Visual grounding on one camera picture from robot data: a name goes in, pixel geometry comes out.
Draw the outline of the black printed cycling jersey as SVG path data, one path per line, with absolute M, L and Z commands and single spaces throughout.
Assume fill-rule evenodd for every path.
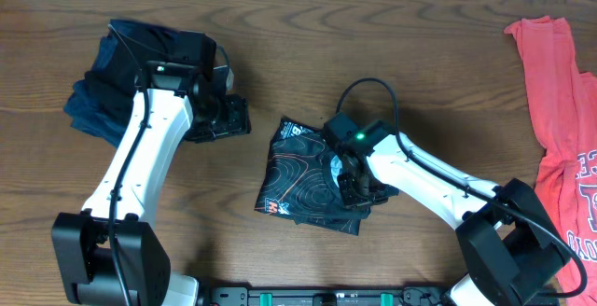
M 387 130 L 381 124 L 366 131 L 359 128 L 348 142 L 334 151 L 323 140 L 322 129 L 290 118 L 281 119 L 270 141 L 266 173 L 255 210 L 298 225 L 356 235 L 373 206 L 366 210 L 346 209 L 337 177 L 343 172 L 367 174 L 372 181 L 383 184 L 373 176 L 365 161 Z M 398 188 L 386 186 L 390 198 L 399 194 Z

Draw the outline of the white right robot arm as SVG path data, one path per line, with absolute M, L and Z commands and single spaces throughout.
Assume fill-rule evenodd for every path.
M 455 231 L 467 272 L 440 304 L 557 304 L 560 295 L 547 284 L 572 251 L 529 185 L 512 179 L 500 186 L 466 174 L 382 121 L 360 128 L 338 114 L 322 135 L 340 158 L 347 207 L 378 204 L 397 189 Z

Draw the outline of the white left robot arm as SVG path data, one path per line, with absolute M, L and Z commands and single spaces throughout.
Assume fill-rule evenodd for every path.
M 129 124 L 80 212 L 51 229 L 67 300 L 77 305 L 198 305 L 198 279 L 172 270 L 155 231 L 164 180 L 185 140 L 250 131 L 228 65 L 149 61 L 134 80 Z

